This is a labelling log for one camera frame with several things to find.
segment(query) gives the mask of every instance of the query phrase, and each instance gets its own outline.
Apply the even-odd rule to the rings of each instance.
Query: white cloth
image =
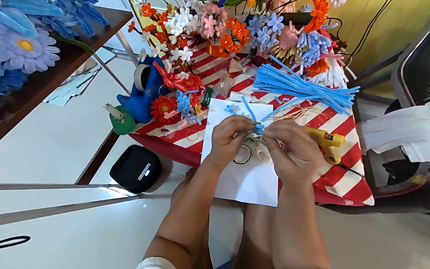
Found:
[[[143,260],[135,269],[176,269],[168,260],[160,257],[150,257]]]
[[[357,131],[363,153],[401,146],[411,162],[430,162],[430,102],[359,123]]]

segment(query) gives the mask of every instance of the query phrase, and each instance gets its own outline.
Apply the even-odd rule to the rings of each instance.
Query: glue stick refill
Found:
[[[236,91],[230,92],[230,101],[242,102],[242,97],[245,97],[245,100],[247,100],[247,102],[249,103],[261,102],[259,99],[247,93],[241,93]]]

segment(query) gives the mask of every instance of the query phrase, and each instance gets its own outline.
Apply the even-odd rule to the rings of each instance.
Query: striped cloth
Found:
[[[193,69],[200,72],[202,83],[205,86],[218,83],[219,78],[226,72],[227,59],[211,57],[206,52],[206,42],[195,42],[191,45],[194,59]],[[236,81],[235,86],[231,91],[248,93],[261,101],[272,104],[273,109],[280,105],[275,99],[275,95],[271,93],[252,92],[254,89],[253,79],[245,74],[232,74]],[[292,99],[291,95],[278,95],[278,98]],[[353,115],[345,115],[336,113],[327,105],[312,101],[300,100],[293,104],[299,107],[313,106],[310,111],[297,120],[299,125],[306,125],[312,128],[319,128],[329,133],[339,134],[346,137],[345,143],[339,148],[339,153],[342,156],[341,162],[355,171],[364,174],[364,166],[361,160],[361,149],[359,146],[359,137],[356,133],[356,124]],[[289,106],[281,110],[275,116],[295,112],[299,107]],[[203,139],[205,136],[205,127],[207,122],[208,109],[200,116],[202,124],[194,124],[182,130],[178,129],[179,123],[173,125],[164,125],[163,123],[151,121],[147,124],[137,124],[136,134],[157,136],[171,144],[175,144],[194,151],[202,152]],[[315,200],[317,202],[330,202],[342,205],[374,205],[373,195],[367,182],[352,172],[349,172],[341,167],[333,166],[328,163],[320,168],[317,176],[313,178],[313,187],[315,190]]]

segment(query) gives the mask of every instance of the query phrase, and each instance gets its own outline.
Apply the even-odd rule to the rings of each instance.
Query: black case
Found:
[[[109,175],[129,192],[142,193],[152,187],[161,172],[159,157],[152,151],[133,144],[112,166]]]

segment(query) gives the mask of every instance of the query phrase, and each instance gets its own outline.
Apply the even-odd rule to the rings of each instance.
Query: white sleeve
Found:
[[[135,269],[176,269],[168,260],[160,257],[150,257],[143,260]]]

